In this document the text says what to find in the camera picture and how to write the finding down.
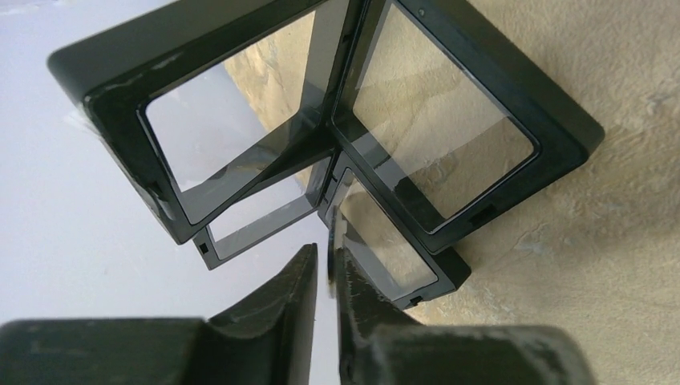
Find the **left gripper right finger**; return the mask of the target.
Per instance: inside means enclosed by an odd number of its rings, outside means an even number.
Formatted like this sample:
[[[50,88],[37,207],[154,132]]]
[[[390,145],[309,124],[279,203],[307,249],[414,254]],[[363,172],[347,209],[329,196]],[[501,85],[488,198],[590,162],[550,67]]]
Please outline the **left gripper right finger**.
[[[399,310],[340,247],[330,210],[329,289],[343,384],[595,384],[578,344],[542,325],[428,326]]]

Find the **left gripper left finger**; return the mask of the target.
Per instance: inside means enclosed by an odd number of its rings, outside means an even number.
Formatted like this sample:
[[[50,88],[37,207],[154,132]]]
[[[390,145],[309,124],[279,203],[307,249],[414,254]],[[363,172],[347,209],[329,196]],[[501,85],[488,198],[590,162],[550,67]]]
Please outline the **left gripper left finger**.
[[[211,318],[25,319],[1,328],[4,384],[306,384],[318,247]]]

